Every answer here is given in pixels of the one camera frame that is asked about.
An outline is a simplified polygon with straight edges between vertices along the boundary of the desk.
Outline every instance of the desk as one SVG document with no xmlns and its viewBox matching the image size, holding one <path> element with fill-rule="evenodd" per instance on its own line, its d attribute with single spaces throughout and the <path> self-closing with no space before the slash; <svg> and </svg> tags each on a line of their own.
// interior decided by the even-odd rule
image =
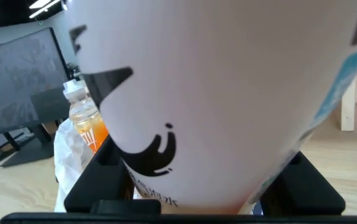
<svg viewBox="0 0 357 224">
<path fill-rule="evenodd" d="M 357 215 L 357 113 L 355 126 L 352 132 L 340 131 L 340 114 L 335 113 L 302 148 L 308 160 L 346 200 L 345 215 Z"/>
<path fill-rule="evenodd" d="M 340 131 L 336 118 L 318 127 L 302 151 L 345 198 L 344 214 L 357 215 L 357 114 L 354 132 Z M 17 211 L 53 211 L 57 189 L 53 159 L 0 168 L 0 218 Z"/>
</svg>

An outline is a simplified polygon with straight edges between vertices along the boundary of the monitor screen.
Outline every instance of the monitor screen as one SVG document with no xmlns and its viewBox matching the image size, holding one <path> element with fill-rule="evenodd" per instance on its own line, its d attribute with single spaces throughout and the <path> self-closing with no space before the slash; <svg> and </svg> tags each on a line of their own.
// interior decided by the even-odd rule
<svg viewBox="0 0 357 224">
<path fill-rule="evenodd" d="M 66 65 L 51 28 L 1 44 L 0 133 L 46 122 L 39 117 L 33 99 L 42 95 L 42 102 L 46 103 L 44 96 L 48 91 L 55 95 L 55 89 L 60 91 L 58 97 L 63 97 L 61 88 L 66 81 Z"/>
</svg>

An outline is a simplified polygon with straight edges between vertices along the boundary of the blue sticker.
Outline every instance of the blue sticker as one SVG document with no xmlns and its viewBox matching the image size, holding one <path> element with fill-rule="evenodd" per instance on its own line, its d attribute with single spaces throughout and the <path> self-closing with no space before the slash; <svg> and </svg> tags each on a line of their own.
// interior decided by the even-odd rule
<svg viewBox="0 0 357 224">
<path fill-rule="evenodd" d="M 332 112 L 332 110 L 336 108 L 336 105 L 341 100 L 341 97 L 345 94 L 345 91 L 356 75 L 357 53 L 350 55 L 341 66 L 340 72 L 333 82 L 333 85 L 320 109 L 314 116 L 314 120 L 311 123 L 310 128 L 314 128 L 320 124 Z"/>
</svg>

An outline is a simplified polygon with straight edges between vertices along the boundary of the plastic bag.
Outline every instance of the plastic bag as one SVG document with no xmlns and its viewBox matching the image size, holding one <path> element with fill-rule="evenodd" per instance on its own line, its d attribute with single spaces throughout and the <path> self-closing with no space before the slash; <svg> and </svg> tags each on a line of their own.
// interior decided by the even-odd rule
<svg viewBox="0 0 357 224">
<path fill-rule="evenodd" d="M 64 200 L 92 157 L 93 152 L 72 121 L 66 119 L 60 124 L 54 140 L 55 176 L 59 182 L 55 212 L 66 212 Z"/>
</svg>

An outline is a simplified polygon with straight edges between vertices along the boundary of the white cup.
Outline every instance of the white cup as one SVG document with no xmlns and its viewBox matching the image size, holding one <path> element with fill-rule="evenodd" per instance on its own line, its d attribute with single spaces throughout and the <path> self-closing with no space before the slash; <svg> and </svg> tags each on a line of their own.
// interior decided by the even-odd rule
<svg viewBox="0 0 357 224">
<path fill-rule="evenodd" d="M 357 1 L 66 3 L 127 169 L 172 212 L 258 199 L 357 72 Z"/>
</svg>

